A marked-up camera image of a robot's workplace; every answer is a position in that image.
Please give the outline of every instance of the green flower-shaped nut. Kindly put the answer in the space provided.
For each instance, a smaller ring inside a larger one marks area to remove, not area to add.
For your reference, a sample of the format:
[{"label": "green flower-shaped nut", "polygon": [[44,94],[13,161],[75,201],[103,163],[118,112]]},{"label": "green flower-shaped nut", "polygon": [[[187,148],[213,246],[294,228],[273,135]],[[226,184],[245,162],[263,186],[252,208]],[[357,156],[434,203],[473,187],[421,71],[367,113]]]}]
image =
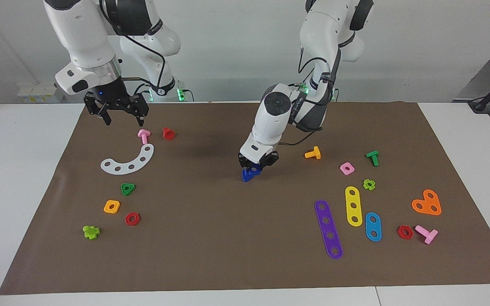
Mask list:
[{"label": "green flower-shaped nut", "polygon": [[366,190],[372,191],[376,188],[376,183],[373,180],[366,179],[363,186]]}]

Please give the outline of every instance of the purple strip with holes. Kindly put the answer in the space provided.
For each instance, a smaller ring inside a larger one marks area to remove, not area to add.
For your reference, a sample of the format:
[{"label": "purple strip with holes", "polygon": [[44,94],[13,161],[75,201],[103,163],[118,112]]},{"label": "purple strip with holes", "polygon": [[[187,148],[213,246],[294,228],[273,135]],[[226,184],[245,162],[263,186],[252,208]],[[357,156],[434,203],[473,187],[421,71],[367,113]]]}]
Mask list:
[{"label": "purple strip with holes", "polygon": [[332,259],[340,259],[344,251],[328,203],[322,200],[315,202],[315,212],[319,220],[319,227],[321,227],[322,238],[325,241],[326,253]]}]

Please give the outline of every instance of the white table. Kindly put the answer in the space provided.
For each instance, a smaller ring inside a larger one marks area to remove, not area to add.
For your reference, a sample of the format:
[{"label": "white table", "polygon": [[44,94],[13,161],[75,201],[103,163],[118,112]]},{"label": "white table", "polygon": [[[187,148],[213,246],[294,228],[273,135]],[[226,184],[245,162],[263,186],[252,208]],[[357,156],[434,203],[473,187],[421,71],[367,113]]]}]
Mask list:
[{"label": "white table", "polygon": [[[420,107],[490,226],[490,118],[465,104]],[[82,108],[0,105],[0,286]],[[101,304],[483,306],[490,305],[490,285],[0,296],[0,305]]]}]

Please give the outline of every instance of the pink toy bolt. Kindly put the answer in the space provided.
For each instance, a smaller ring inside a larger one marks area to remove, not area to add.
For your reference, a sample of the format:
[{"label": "pink toy bolt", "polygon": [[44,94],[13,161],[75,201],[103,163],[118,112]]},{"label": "pink toy bolt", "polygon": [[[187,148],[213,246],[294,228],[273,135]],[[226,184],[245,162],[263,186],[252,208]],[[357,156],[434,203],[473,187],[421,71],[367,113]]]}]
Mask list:
[{"label": "pink toy bolt", "polygon": [[343,165],[340,166],[340,170],[346,175],[350,175],[351,173],[354,172],[354,167],[350,163],[344,163]]},{"label": "pink toy bolt", "polygon": [[426,244],[430,244],[432,240],[434,240],[434,237],[438,234],[437,230],[432,230],[432,231],[427,231],[422,227],[421,225],[416,226],[416,231],[418,231],[421,235],[423,235],[426,239],[424,239],[424,242]]},{"label": "pink toy bolt", "polygon": [[148,141],[146,140],[148,136],[150,136],[150,132],[148,130],[140,130],[140,132],[137,134],[137,137],[141,138],[143,145],[146,145],[148,143]]}]

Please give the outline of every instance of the pink square nut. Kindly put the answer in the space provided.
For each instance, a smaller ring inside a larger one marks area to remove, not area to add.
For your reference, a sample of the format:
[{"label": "pink square nut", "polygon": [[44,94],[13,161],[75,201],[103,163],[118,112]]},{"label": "pink square nut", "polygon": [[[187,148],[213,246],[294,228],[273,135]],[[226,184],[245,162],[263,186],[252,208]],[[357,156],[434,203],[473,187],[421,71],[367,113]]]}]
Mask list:
[{"label": "pink square nut", "polygon": [[343,165],[340,166],[340,170],[346,175],[350,175],[351,173],[354,172],[354,167],[350,163],[344,163]]}]

